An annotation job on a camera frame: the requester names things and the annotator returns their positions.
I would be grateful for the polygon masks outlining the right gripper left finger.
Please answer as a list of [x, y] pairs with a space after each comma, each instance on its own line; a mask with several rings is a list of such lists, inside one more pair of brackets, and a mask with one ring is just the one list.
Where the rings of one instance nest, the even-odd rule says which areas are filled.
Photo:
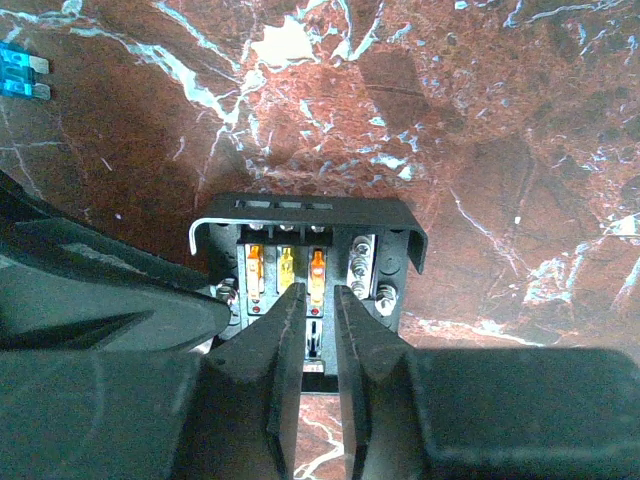
[[295, 283], [202, 356], [175, 478], [292, 478], [305, 346], [306, 292]]

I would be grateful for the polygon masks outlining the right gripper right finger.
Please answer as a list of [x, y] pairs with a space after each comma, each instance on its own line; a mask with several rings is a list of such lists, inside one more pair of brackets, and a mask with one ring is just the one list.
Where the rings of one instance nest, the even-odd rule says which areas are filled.
[[419, 349], [334, 293], [351, 479], [635, 479], [639, 368], [599, 348]]

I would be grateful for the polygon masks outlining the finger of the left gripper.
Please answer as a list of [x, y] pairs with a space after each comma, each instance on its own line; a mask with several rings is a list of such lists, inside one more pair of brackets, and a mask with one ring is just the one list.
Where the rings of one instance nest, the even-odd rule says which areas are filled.
[[74, 221], [1, 176], [4, 350], [188, 351], [230, 323], [206, 278]]

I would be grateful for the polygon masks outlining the orange blade fuse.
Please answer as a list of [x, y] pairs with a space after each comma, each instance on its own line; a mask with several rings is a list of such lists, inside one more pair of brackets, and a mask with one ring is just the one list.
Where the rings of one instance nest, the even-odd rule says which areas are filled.
[[326, 277], [326, 260], [324, 251], [316, 249], [313, 251], [310, 263], [310, 287], [309, 294], [311, 305], [320, 308], [324, 303]]

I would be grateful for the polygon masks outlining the black fuse box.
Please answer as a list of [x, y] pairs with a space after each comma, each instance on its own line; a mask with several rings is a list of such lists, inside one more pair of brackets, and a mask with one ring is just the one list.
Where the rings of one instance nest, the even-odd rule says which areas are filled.
[[[424, 269], [428, 236], [402, 201], [223, 193], [188, 231], [193, 255], [207, 258], [210, 290], [231, 320], [230, 340], [263, 317], [290, 285], [306, 288], [302, 390], [338, 391], [334, 289], [349, 288], [368, 313], [397, 331], [408, 272]], [[324, 303], [311, 305], [310, 263], [324, 251]]]

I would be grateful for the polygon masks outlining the blue blade fuse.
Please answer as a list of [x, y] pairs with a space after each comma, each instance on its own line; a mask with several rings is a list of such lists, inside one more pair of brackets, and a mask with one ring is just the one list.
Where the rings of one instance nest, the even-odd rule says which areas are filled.
[[1, 95], [22, 99], [51, 99], [48, 85], [38, 82], [36, 75], [48, 75], [47, 59], [31, 55], [17, 45], [1, 43]]

